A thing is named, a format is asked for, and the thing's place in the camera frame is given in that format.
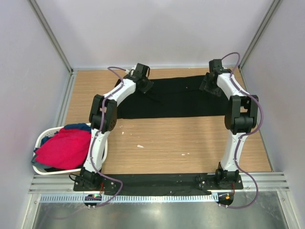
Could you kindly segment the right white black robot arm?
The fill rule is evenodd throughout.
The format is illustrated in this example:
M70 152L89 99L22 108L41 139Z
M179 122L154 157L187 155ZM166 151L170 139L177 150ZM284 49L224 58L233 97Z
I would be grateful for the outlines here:
M228 130L228 140L224 156L214 175L207 175L202 180L203 189L242 188L239 176L239 162L244 142L257 124L258 105L235 79L230 69L224 68L221 59L209 61L209 72L200 86L202 91L212 95L224 94L228 107L224 116L224 125Z

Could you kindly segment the black t shirt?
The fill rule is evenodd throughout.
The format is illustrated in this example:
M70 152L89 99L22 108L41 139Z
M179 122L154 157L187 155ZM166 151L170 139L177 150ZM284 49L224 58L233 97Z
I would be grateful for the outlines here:
M135 91L118 106L119 119L172 118L225 115L229 101L200 90L204 76L152 80L143 94Z

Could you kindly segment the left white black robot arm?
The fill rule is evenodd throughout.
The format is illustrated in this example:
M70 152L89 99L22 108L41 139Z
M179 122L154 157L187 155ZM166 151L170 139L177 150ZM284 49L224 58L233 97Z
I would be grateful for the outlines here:
M91 141L86 160L74 185L83 190L95 191L102 186L102 166L108 152L108 136L117 123L118 106L130 95L139 91L147 93L153 82L148 79L150 67L136 64L126 75L119 77L119 83L104 95L95 95L91 105L89 122L91 124Z

